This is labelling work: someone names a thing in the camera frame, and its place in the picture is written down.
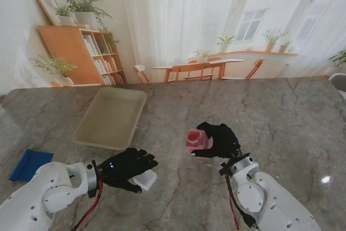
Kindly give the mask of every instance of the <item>marble countertop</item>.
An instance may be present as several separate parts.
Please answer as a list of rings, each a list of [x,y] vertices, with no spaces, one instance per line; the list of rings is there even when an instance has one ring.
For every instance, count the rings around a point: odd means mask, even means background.
[[[234,230],[223,159],[190,157],[185,133],[203,121],[233,129],[251,152],[314,215],[322,230],[346,230],[346,102],[323,78],[134,84],[147,102],[131,145],[156,155],[158,179],[133,194],[105,186],[82,229]],[[19,89],[0,106],[0,202],[23,183],[8,180],[26,148],[53,161],[101,163],[115,151],[72,142],[101,86]],[[70,230],[93,199],[59,212],[51,230]],[[240,221],[240,230],[249,230]]]

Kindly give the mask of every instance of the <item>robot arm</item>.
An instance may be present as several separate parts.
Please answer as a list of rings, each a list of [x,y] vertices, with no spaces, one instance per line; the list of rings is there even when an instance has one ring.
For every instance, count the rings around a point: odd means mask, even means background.
[[[76,188],[71,184],[71,175],[81,182]],[[92,164],[47,163],[0,206],[1,226],[3,230],[48,230],[54,213],[68,207],[75,198],[96,191],[96,187]]]
[[[321,231],[311,213],[273,177],[260,171],[250,155],[227,167],[238,184],[240,204],[260,230]]]
[[[225,175],[232,200],[249,227],[261,231],[321,231],[314,217],[291,193],[269,174],[261,172],[250,154],[242,154],[239,141],[229,127],[204,122],[197,128],[213,138],[213,146],[194,150],[191,155],[229,159],[219,173]],[[237,182],[235,193],[244,211],[234,199],[229,177]]]
[[[133,185],[128,180],[157,166],[154,158],[144,150],[128,148],[99,166],[96,166],[94,161],[92,164],[79,162],[72,165],[47,163],[0,206],[0,229],[48,230],[53,223],[54,214],[68,207],[75,198],[86,193],[89,197],[94,197],[99,179],[111,187],[141,192],[138,185]],[[71,176],[80,181],[78,187],[73,187]]]

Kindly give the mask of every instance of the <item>beige tray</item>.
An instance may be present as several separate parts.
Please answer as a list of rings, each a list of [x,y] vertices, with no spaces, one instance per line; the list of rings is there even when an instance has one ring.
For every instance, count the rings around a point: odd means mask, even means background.
[[[140,90],[100,89],[75,131],[73,141],[124,150],[131,144],[146,99],[147,94]]]

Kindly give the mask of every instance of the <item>blue cloth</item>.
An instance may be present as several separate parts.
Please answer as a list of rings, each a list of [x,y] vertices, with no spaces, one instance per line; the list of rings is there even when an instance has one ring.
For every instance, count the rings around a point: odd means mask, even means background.
[[[19,164],[9,177],[12,181],[30,181],[42,165],[49,163],[54,154],[42,151],[25,150]]]

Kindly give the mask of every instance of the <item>wooden bookshelf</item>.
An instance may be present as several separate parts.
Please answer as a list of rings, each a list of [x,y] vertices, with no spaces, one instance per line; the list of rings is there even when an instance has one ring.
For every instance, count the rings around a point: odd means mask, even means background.
[[[104,33],[78,27],[56,27],[53,25],[39,25],[47,48],[53,57],[65,58],[69,63],[78,66],[74,71],[67,71],[65,75],[74,84],[105,85],[102,76],[110,76],[116,84],[127,83],[121,60],[115,46],[107,45]],[[97,55],[92,55],[88,50],[84,35],[89,35],[94,43]],[[99,60],[105,67],[106,72],[101,73],[94,61]]]

